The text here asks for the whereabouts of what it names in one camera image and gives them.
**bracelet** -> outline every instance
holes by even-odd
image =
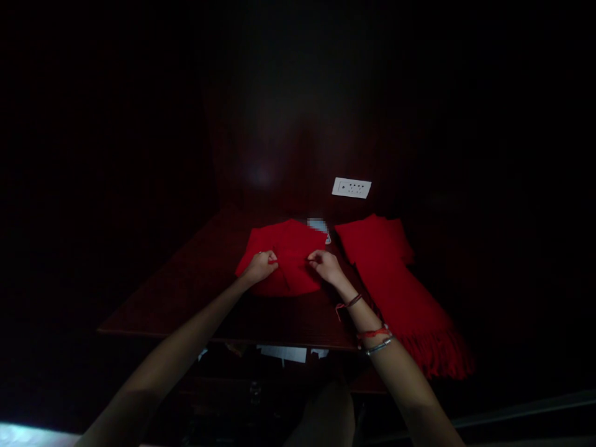
[[[355,305],[360,300],[360,298],[362,298],[362,294],[358,295],[356,298],[354,298],[347,304],[338,304],[337,306],[335,306],[335,313],[337,314],[337,319],[341,321],[340,313],[338,312],[338,310],[340,310],[342,307],[345,307],[347,309],[348,307]]]
[[[381,326],[380,329],[377,329],[376,331],[366,331],[366,332],[360,332],[356,334],[356,337],[358,339],[358,349],[362,349],[362,339],[363,338],[372,338],[374,336],[377,336],[378,334],[383,333],[389,336],[392,336],[393,334],[391,333],[391,331],[389,330],[389,326],[387,326],[387,324],[384,324],[383,326]]]
[[[389,343],[391,343],[391,340],[393,340],[394,338],[395,338],[395,335],[392,335],[389,338],[386,338],[385,340],[383,340],[380,345],[377,345],[374,348],[366,350],[366,355],[368,355],[370,357],[371,354],[375,353],[376,351],[381,351],[385,346],[387,346]]]

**white outlet plate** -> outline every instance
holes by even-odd
[[[368,197],[368,192],[371,190],[372,182],[365,180],[345,179],[341,177],[335,178],[333,185],[334,196],[355,197],[357,199],[365,199]]]

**person's leg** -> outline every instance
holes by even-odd
[[[356,424],[348,388],[331,382],[304,409],[302,420],[284,443],[286,447],[351,447]]]

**red scarf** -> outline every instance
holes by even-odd
[[[373,214],[335,229],[389,329],[424,375],[463,379],[471,374],[474,362],[463,337],[405,266],[413,263],[413,250],[401,221]]]

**red string bracelet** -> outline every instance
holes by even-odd
[[[391,331],[389,330],[389,326],[387,326],[386,324],[381,326],[381,329],[377,329],[376,331],[366,331],[366,332],[357,333],[356,337],[358,338],[358,349],[362,349],[362,339],[363,338],[371,338],[371,337],[377,336],[380,333],[387,334],[389,336],[393,335],[391,333]]]
[[[360,300],[360,298],[362,298],[362,294],[358,295],[356,298],[354,298],[347,304],[338,304],[337,306],[335,306],[335,313],[337,314],[337,319],[341,321],[340,313],[338,312],[338,310],[340,310],[342,307],[345,307],[347,309],[348,307],[355,305],[358,302],[358,300]]]

